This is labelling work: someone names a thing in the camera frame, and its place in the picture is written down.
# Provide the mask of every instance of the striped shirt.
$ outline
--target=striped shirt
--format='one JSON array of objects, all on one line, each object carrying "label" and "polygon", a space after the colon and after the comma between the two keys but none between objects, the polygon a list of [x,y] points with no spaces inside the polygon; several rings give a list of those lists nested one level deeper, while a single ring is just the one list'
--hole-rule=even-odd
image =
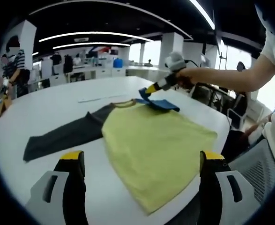
[{"label": "striped shirt", "polygon": [[9,56],[7,58],[8,64],[3,67],[3,76],[5,77],[12,77],[17,69],[25,69],[25,52],[23,49],[20,49],[14,60],[12,60],[13,58],[14,55]]}]

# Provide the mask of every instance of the yellow t-shirt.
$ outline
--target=yellow t-shirt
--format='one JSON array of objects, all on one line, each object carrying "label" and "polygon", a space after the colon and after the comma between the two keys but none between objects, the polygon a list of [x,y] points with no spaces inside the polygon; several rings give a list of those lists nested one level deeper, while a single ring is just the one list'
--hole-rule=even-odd
[{"label": "yellow t-shirt", "polygon": [[211,150],[217,137],[175,111],[141,104],[115,108],[102,133],[114,169],[148,214],[191,182],[200,151]]}]

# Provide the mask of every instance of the cardboard box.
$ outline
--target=cardboard box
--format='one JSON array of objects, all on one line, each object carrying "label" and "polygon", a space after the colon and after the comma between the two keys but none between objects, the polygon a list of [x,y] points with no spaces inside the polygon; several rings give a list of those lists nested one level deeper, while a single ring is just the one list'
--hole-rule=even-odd
[{"label": "cardboard box", "polygon": [[0,117],[11,106],[11,104],[12,104],[11,97],[8,97],[7,99],[3,100],[0,103]]}]

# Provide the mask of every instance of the black ceiling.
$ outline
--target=black ceiling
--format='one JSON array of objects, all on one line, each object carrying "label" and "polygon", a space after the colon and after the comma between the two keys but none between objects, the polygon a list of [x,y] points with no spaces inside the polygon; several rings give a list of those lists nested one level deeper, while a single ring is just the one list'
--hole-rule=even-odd
[{"label": "black ceiling", "polygon": [[[216,30],[236,34],[259,44],[263,44],[264,31],[256,15],[251,0],[197,0],[216,24]],[[127,37],[112,35],[83,35],[61,37],[39,43],[38,40],[53,35],[80,31],[107,31],[130,35],[145,35],[153,32],[177,32],[188,38],[168,23],[144,12],[129,7],[95,1],[68,1],[36,12],[35,10],[63,0],[47,1],[10,1],[3,9],[4,13],[0,32],[7,26],[16,25],[23,19],[37,27],[34,52],[49,52],[52,47],[74,43],[74,38],[89,37],[90,42],[123,42]],[[147,10],[170,22],[194,38],[195,42],[215,44],[214,32],[189,0],[115,0],[129,3]],[[161,39],[161,35],[150,37]]]}]

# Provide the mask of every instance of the blue container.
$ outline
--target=blue container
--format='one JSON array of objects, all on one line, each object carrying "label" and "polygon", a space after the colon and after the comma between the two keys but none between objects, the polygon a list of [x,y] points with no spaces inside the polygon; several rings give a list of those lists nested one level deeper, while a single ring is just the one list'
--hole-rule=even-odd
[{"label": "blue container", "polygon": [[115,59],[113,61],[113,68],[122,68],[123,67],[123,60]]}]

